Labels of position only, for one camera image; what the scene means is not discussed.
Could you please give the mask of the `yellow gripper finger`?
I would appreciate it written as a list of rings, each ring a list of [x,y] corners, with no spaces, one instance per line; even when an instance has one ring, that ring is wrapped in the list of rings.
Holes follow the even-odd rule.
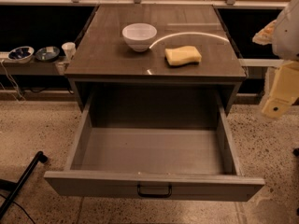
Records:
[[[279,119],[299,98],[299,62],[282,64],[276,71],[261,113],[270,119]]]
[[[262,30],[255,34],[252,42],[263,46],[271,44],[276,23],[276,20],[269,22]]]

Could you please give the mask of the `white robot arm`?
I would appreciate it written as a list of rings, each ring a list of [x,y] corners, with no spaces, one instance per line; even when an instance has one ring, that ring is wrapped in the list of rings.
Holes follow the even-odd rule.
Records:
[[[291,0],[252,41],[271,44],[273,53],[284,60],[261,102],[263,116],[279,119],[299,98],[299,0]]]

